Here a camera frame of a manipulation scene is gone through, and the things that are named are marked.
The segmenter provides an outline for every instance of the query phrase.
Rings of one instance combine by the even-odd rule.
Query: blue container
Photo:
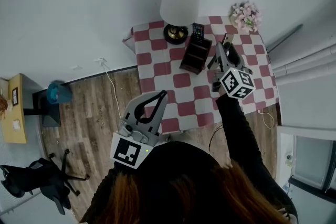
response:
[[[47,90],[47,100],[50,104],[69,103],[72,100],[72,92],[66,86],[52,83]]]

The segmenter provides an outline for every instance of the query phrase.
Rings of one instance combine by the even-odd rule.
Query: checkered tablecloth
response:
[[[206,65],[215,54],[215,45],[224,34],[234,34],[233,44],[242,55],[245,65],[253,71],[256,90],[239,101],[243,112],[261,110],[278,102],[278,92],[266,49],[259,33],[247,34],[232,26],[227,16],[200,17],[205,25],[204,37],[213,41]],[[142,93],[167,90],[168,104],[160,132],[183,131],[221,120],[215,100],[218,93],[211,91],[213,71],[196,75],[180,69],[188,40],[172,45],[163,38],[164,21],[138,25],[132,29]],[[149,105],[146,112],[154,107]]]

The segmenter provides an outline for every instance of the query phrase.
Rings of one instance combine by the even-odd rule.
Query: hand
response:
[[[219,89],[219,95],[222,96],[222,95],[225,95],[226,94],[226,91],[224,90],[223,86],[220,86],[220,89]]]

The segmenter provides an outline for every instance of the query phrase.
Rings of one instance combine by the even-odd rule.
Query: table lamp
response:
[[[181,44],[188,36],[186,26],[198,17],[200,0],[162,0],[160,14],[168,25],[163,30],[164,39],[171,44]]]

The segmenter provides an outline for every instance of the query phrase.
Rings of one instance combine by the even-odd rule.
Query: white cable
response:
[[[116,89],[115,89],[114,83],[113,83],[112,80],[110,79],[110,76],[109,76],[109,74],[107,73],[107,71],[106,71],[106,69],[105,69],[104,66],[106,66],[110,71],[111,71],[111,69],[110,69],[107,65],[105,65],[103,62],[101,63],[101,66],[103,67],[103,69],[104,69],[104,71],[105,71],[107,77],[109,78],[109,80],[110,80],[111,83],[112,83],[113,90],[114,90],[114,98],[115,98],[115,101],[117,102],[117,107],[118,107],[118,114],[119,114],[119,117],[121,118],[120,110],[119,110],[119,103],[118,103],[117,95],[116,95],[116,93],[115,93],[115,92],[116,92],[116,91],[115,91]]]
[[[264,112],[264,109],[262,110],[262,112],[260,112],[260,110],[258,110],[257,112],[263,116],[263,117],[262,117],[262,120],[263,120],[263,122],[264,122],[264,125],[265,125],[267,128],[272,129],[273,126],[274,126],[274,118],[273,118],[273,116],[272,116],[271,114],[267,113],[267,112]],[[265,122],[265,120],[264,120],[264,114],[268,114],[268,115],[270,115],[270,117],[272,118],[273,123],[272,123],[272,126],[271,126],[271,127],[267,126],[267,124],[266,124],[266,122]]]

